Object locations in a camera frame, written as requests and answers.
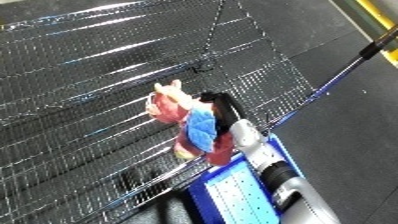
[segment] metal rod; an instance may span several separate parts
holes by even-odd
[[[323,94],[325,94],[330,88],[340,82],[343,78],[347,77],[352,71],[358,68],[363,62],[371,59],[374,55],[379,53],[385,46],[387,46],[391,41],[395,40],[398,36],[398,24],[393,26],[387,33],[381,36],[379,39],[373,41],[368,46],[366,46],[363,50],[361,50],[355,58],[353,58],[347,65],[345,65],[333,78],[329,79],[325,84],[320,86],[317,90],[315,90],[299,107],[297,107],[292,112],[278,117],[272,120],[268,127],[269,129],[273,129],[291,117],[293,117],[298,111],[303,109],[304,107],[310,105],[315,100],[319,99]]]

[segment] stuffed toy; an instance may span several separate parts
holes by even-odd
[[[232,135],[217,134],[213,103],[201,102],[181,90],[181,81],[170,85],[155,84],[146,111],[163,123],[178,123],[180,132],[174,152],[177,157],[194,159],[205,154],[207,161],[216,166],[226,165],[231,160],[234,148]]]

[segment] blue cloth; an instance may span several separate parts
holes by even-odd
[[[189,141],[204,152],[212,152],[217,137],[216,118],[212,111],[193,108],[187,119],[185,131]]]

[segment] wire mesh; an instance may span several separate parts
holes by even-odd
[[[208,168],[145,112],[155,82],[235,96],[260,129],[311,87],[240,1],[147,0],[3,26],[0,222],[117,222]]]

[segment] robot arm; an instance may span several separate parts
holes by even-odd
[[[340,221],[311,184],[300,177],[228,94],[212,98],[218,110],[220,131],[229,130],[240,150],[272,194],[282,224],[339,224]]]

